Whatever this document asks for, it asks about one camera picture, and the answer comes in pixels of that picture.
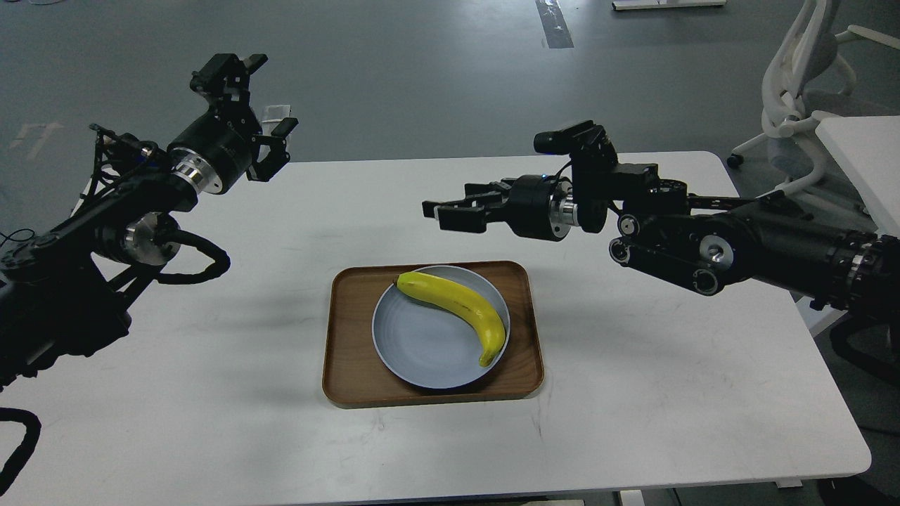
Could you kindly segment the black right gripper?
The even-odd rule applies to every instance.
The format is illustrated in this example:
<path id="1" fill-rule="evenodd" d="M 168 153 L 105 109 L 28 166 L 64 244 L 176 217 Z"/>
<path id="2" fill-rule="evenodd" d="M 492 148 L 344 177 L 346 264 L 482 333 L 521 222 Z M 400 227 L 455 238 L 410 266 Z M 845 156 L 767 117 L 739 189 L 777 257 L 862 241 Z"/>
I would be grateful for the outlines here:
<path id="1" fill-rule="evenodd" d="M 462 199 L 425 200 L 425 218 L 443 231 L 486 233 L 492 222 L 506 222 L 517 236 L 558 242 L 579 227 L 578 205 L 568 177 L 524 175 L 489 183 L 466 183 Z"/>

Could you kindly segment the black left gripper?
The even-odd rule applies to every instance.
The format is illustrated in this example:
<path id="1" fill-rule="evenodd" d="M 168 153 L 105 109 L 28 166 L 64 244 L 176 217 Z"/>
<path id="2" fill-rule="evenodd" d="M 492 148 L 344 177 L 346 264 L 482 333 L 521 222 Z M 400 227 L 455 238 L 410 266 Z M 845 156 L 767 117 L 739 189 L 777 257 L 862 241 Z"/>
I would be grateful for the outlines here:
<path id="1" fill-rule="evenodd" d="M 250 106 L 250 76 L 267 61 L 264 53 L 243 60 L 218 53 L 193 71 L 190 90 L 209 103 L 209 112 L 176 136 L 167 153 L 176 175 L 196 193 L 227 193 L 244 173 L 250 181 L 270 182 L 290 162 L 288 138 L 298 119 L 263 119 L 261 131 Z"/>

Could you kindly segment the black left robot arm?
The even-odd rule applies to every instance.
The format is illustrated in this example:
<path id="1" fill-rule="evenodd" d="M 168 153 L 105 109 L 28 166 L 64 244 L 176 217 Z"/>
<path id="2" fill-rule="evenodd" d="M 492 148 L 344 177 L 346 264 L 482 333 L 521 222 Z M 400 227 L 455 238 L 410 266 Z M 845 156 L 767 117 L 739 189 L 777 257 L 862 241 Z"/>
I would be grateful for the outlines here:
<path id="1" fill-rule="evenodd" d="M 2 256 L 3 387 L 126 336 L 129 307 L 149 285 L 202 284 L 228 271 L 228 254 L 174 214 L 242 176 L 270 181 L 289 163 L 297 119 L 261 122 L 250 104 L 250 78 L 267 60 L 218 53 L 193 72 L 190 90 L 208 108 L 166 148 L 91 125 L 94 168 L 80 204 Z"/>

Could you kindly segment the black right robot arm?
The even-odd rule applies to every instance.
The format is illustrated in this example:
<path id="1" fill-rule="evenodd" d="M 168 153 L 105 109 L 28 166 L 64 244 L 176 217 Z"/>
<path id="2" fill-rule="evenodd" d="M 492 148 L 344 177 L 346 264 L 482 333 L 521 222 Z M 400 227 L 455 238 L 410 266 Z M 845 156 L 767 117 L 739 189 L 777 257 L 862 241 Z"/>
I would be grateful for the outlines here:
<path id="1" fill-rule="evenodd" d="M 886 324 L 898 336 L 898 240 L 813 221 L 782 191 L 755 199 L 689 193 L 656 164 L 626 164 L 591 119 L 534 137 L 537 153 L 567 156 L 571 176 L 524 175 L 467 183 L 456 201 L 424 201 L 423 214 L 448 231 L 484 233 L 505 222 L 517 236 L 560 241 L 572 227 L 599 233 L 608 212 L 619 237 L 610 256 L 625 268 L 704 296 L 747 279 L 846 311 L 830 331 L 840 358 L 888 384 L 898 367 L 853 348 L 849 337 Z"/>

